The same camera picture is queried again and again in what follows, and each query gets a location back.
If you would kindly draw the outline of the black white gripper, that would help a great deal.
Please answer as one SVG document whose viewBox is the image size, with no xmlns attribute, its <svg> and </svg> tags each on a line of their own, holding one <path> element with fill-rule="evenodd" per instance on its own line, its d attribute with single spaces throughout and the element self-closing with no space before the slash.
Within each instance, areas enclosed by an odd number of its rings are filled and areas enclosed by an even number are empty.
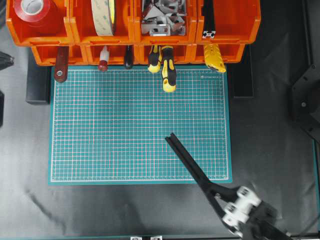
<svg viewBox="0 0 320 240">
<path fill-rule="evenodd" d="M 241 186 L 228 188 L 209 180 L 174 133 L 165 138 L 195 182 L 201 188 L 219 219 L 242 240 L 290 240 L 275 227 L 277 211 L 262 201 L 254 191 Z M 223 209 L 216 196 L 227 203 Z"/>
</svg>

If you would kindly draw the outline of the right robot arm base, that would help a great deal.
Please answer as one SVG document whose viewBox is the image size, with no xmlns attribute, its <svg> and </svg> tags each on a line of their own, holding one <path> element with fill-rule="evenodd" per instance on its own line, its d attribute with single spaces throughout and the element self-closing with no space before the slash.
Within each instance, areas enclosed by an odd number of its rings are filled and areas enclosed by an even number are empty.
<svg viewBox="0 0 320 240">
<path fill-rule="evenodd" d="M 320 70 L 312 64 L 293 84 L 290 93 L 293 121 L 320 142 Z"/>
</svg>

